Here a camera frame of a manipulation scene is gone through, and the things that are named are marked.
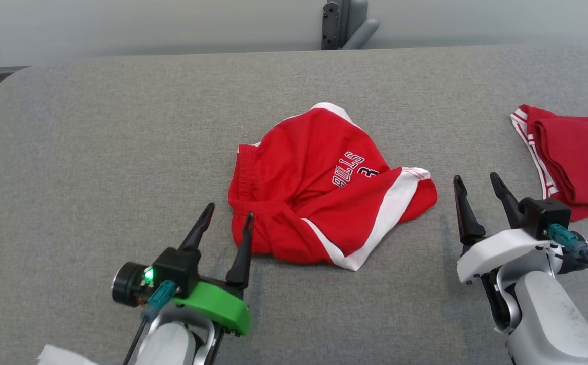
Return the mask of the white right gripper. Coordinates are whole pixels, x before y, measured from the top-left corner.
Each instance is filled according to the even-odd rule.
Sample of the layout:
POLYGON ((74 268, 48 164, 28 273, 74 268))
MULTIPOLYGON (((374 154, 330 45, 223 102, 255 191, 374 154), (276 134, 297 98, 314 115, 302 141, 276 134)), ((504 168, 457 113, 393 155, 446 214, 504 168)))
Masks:
POLYGON ((535 251, 538 246, 550 245, 550 241, 539 241, 523 229, 519 229, 523 223, 519 202, 496 172, 490 173, 490 181, 512 229, 485 238, 486 229, 477 221, 472 211, 465 183, 460 175, 453 178, 459 241, 463 247, 471 247, 461 255, 457 263, 458 279, 461 283, 474 280, 476 275, 482 276, 511 263, 535 251))

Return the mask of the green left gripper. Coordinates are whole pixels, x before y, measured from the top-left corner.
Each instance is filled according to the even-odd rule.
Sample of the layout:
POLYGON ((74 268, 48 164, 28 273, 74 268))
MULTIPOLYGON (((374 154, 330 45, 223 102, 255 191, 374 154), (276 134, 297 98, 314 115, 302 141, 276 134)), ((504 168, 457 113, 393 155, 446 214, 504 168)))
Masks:
MULTIPOLYGON (((209 203, 190 229, 178 251, 199 249, 203 234, 210 226, 215 211, 215 203, 209 203)), ((226 285, 236 291, 248 288, 252 260, 252 241, 254 235, 254 212, 250 211, 242 229, 242 240, 232 267, 227 271, 226 285)), ((247 304, 222 287, 208 282, 198 282, 186 298, 174 296, 172 301, 187 309, 219 323, 226 330, 245 337, 251 328, 251 314, 247 304)))

